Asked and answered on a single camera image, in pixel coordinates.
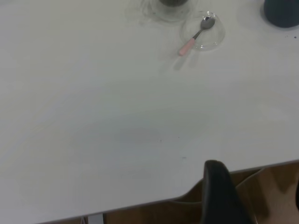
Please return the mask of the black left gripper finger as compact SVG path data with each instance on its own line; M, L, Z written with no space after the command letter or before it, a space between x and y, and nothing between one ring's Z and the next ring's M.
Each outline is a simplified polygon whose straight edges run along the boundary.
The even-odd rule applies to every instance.
M251 224L226 166L216 160L204 165L202 182L203 224Z

